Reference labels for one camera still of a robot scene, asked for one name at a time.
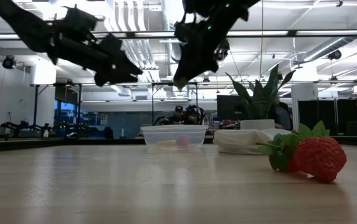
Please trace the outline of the black table edge rail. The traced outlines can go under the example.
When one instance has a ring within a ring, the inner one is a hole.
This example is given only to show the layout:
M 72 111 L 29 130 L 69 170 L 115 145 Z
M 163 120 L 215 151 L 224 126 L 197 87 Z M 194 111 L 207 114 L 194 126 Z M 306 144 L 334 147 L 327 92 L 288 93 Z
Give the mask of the black table edge rail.
M 340 144 L 357 146 L 357 136 L 334 136 Z M 144 139 L 46 139 L 28 141 L 0 141 L 0 152 L 21 149 L 35 149 L 54 146 L 94 146 L 94 145 L 145 145 Z

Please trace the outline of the white folded cloth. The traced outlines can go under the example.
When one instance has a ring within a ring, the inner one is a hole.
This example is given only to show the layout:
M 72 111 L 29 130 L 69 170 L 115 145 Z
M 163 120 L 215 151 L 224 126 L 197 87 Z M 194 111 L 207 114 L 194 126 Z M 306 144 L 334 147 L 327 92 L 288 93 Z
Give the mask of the white folded cloth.
M 221 153 L 261 155 L 256 143 L 272 141 L 277 134 L 290 134 L 290 131 L 275 128 L 218 130 L 214 133 L 213 143 Z

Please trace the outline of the large red strawberry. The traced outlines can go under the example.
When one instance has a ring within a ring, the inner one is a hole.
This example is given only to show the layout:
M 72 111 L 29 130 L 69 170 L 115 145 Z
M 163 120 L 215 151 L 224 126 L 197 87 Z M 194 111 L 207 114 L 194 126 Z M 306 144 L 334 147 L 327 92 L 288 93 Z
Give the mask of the large red strawberry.
M 293 153 L 293 160 L 304 173 L 324 183 L 332 183 L 344 168 L 347 156 L 341 145 L 330 137 L 323 121 L 313 128 L 304 124 L 298 127 L 299 142 Z

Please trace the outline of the white pillar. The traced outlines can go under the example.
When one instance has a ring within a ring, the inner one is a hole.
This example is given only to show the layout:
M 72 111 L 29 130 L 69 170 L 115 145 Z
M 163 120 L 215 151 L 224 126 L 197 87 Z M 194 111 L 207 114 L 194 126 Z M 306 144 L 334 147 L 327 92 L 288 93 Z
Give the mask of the white pillar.
M 312 129 L 318 122 L 317 84 L 296 84 L 291 91 L 294 130 L 298 131 L 300 124 Z

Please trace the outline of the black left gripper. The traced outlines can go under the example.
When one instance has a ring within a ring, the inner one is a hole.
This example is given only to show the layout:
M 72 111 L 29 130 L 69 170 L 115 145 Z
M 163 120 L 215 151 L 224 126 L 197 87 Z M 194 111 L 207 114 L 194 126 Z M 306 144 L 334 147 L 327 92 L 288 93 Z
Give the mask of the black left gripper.
M 122 41 L 113 34 L 85 44 L 64 37 L 59 32 L 50 37 L 48 45 L 47 54 L 54 63 L 61 58 L 84 70 L 94 71 L 94 81 L 99 87 L 107 83 L 134 83 L 138 81 L 138 75 L 143 74 L 143 70 L 121 51 Z

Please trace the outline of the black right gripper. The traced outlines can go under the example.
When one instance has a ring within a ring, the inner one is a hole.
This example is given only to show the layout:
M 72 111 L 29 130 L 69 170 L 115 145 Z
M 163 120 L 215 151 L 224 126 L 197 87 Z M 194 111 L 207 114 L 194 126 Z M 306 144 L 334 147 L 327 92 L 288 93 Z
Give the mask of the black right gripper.
M 199 74 L 218 70 L 215 50 L 239 18 L 249 19 L 248 7 L 218 7 L 207 20 L 196 22 L 197 39 L 184 42 L 181 47 L 181 59 L 173 77 L 175 87 L 181 90 Z

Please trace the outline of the black partition panels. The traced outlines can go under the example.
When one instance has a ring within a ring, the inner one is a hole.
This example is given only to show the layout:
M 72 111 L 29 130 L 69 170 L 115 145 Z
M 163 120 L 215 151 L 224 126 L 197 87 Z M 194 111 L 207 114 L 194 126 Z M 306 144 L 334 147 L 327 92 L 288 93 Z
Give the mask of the black partition panels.
M 332 136 L 357 136 L 357 98 L 318 100 L 318 122 Z

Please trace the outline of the person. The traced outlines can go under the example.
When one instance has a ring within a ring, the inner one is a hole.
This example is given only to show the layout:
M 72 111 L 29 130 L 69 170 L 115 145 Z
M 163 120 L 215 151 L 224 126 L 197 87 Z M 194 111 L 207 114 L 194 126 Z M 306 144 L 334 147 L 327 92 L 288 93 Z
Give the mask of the person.
M 269 111 L 269 118 L 274 120 L 275 127 L 291 131 L 293 129 L 291 115 L 288 104 L 281 102 L 276 96 Z
M 167 124 L 194 124 L 193 116 L 185 116 L 182 106 L 176 106 L 174 115 L 168 118 Z

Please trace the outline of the white plant pot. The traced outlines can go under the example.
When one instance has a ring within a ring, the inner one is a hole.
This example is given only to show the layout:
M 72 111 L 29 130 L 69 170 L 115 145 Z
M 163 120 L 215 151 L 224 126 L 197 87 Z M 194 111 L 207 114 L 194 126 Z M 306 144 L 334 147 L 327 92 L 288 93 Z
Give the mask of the white plant pot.
M 275 129 L 275 121 L 273 119 L 242 120 L 240 122 L 240 128 L 260 131 L 265 129 Z

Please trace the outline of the red strawberry with stem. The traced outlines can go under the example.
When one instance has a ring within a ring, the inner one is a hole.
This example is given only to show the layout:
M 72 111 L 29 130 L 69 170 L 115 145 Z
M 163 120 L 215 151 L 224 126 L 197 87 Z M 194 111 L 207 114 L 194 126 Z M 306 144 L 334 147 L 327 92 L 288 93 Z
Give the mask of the red strawberry with stem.
M 271 141 L 256 142 L 258 150 L 269 157 L 269 163 L 274 171 L 292 173 L 299 171 L 293 155 L 301 138 L 299 135 L 276 134 Z

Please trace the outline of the yellow banana piece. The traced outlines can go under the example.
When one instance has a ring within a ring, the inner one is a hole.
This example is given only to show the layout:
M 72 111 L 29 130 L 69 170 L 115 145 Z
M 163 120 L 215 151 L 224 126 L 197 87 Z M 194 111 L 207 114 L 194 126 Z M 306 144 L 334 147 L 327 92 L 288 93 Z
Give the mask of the yellow banana piece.
M 162 140 L 158 141 L 156 143 L 157 147 L 166 147 L 166 148 L 171 148 L 171 147 L 177 147 L 177 142 L 176 140 Z

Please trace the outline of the green snake plant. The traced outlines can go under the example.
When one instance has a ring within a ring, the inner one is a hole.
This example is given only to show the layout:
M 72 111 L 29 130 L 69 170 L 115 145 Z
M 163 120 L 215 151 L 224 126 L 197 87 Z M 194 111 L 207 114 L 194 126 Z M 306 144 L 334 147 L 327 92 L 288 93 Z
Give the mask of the green snake plant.
M 230 74 L 226 75 L 231 79 L 235 91 L 241 98 L 241 107 L 245 113 L 245 119 L 267 119 L 272 104 L 277 96 L 279 89 L 287 84 L 293 77 L 296 70 L 292 70 L 285 75 L 281 83 L 278 80 L 278 65 L 271 70 L 268 82 L 263 86 L 256 80 L 255 84 L 249 83 L 249 88 L 253 95 L 250 96 L 247 88 L 235 81 Z

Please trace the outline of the pink round fruit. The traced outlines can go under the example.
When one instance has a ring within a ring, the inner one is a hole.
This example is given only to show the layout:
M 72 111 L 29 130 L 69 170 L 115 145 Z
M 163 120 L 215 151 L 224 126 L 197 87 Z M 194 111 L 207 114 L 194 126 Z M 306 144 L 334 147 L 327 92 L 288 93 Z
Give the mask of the pink round fruit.
M 189 146 L 189 137 L 187 135 L 180 135 L 176 138 L 176 145 L 181 148 L 185 148 Z

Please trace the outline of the black metal rig frame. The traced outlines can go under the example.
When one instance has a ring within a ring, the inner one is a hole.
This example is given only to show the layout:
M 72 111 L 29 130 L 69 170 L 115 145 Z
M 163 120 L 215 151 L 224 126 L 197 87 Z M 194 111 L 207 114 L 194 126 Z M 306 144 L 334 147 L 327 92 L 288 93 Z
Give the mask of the black metal rig frame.
M 189 105 L 198 106 L 198 83 L 189 82 L 182 90 L 173 85 L 173 82 L 151 83 L 151 115 L 152 124 L 164 116 L 174 115 L 177 106 L 182 106 L 183 111 Z
M 81 110 L 81 102 L 82 102 L 82 90 L 83 90 L 83 85 L 81 83 L 51 83 L 51 84 L 34 84 L 32 85 L 35 88 L 35 98 L 34 98 L 34 117 L 33 117 L 33 124 L 31 125 L 31 129 L 39 128 L 37 125 L 37 106 L 38 106 L 38 99 L 39 95 L 47 89 L 49 86 L 52 87 L 72 87 L 72 86 L 78 86 L 79 87 L 79 93 L 78 93 L 78 103 L 77 103 L 77 117 L 76 117 L 76 124 L 79 125 L 79 122 L 81 120 L 81 115 L 80 115 L 80 110 Z

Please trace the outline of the black frame bar with lights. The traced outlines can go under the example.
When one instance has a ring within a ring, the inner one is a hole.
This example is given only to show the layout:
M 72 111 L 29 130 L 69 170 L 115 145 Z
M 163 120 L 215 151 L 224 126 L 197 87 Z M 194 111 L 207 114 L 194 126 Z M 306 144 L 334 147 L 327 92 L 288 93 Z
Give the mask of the black frame bar with lights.
M 112 32 L 119 39 L 175 39 L 173 31 Z M 227 38 L 279 37 L 357 37 L 357 29 L 350 30 L 231 30 Z M 0 41 L 20 40 L 16 34 L 1 34 Z

